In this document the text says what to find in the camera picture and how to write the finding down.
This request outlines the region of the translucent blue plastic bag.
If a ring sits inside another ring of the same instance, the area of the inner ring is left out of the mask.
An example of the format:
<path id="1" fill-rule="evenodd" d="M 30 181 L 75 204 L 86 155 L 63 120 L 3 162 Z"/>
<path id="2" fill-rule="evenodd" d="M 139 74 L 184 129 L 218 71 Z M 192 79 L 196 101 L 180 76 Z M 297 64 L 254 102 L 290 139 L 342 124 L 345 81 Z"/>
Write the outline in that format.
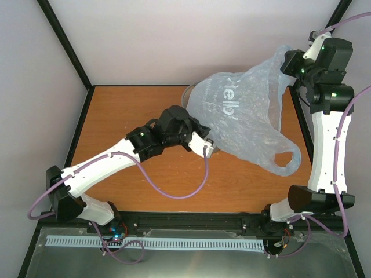
<path id="1" fill-rule="evenodd" d="M 281 72 L 289 46 L 246 72 L 218 72 L 198 82 L 185 108 L 210 128 L 216 147 L 283 177 L 301 165 L 299 147 L 281 132 L 282 98 L 293 78 Z"/>

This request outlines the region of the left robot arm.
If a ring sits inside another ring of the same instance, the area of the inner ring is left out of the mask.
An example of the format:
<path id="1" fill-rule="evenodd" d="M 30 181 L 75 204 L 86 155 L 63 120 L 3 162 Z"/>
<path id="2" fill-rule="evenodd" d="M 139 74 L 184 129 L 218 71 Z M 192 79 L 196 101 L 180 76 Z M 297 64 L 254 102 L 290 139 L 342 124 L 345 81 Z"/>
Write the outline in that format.
<path id="1" fill-rule="evenodd" d="M 123 169 L 161 155 L 169 147 L 182 146 L 207 159 L 213 152 L 209 133 L 210 128 L 200 124 L 185 108 L 173 105 L 158 119 L 135 128 L 91 159 L 64 169 L 49 168 L 46 188 L 56 219 L 67 222 L 79 218 L 95 222 L 108 233 L 116 232 L 121 226 L 117 208 L 112 202 L 89 197 L 86 191 Z"/>

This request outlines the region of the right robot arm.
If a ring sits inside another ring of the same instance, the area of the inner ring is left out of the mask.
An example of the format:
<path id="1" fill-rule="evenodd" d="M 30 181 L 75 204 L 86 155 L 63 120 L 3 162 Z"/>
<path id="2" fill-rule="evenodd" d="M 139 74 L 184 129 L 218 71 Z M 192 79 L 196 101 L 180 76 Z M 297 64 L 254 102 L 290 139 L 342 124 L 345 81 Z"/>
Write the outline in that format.
<path id="1" fill-rule="evenodd" d="M 305 52 L 285 53 L 281 72 L 296 80 L 289 86 L 290 93 L 297 93 L 300 87 L 307 89 L 314 125 L 312 170 L 307 186 L 292 185 L 286 199 L 267 205 L 261 212 L 260 229 L 266 235 L 317 214 L 344 214 L 355 203 L 347 192 L 345 145 L 341 143 L 354 110 L 354 90 L 343 83 L 352 53 L 350 41 L 329 33 L 319 35 Z"/>

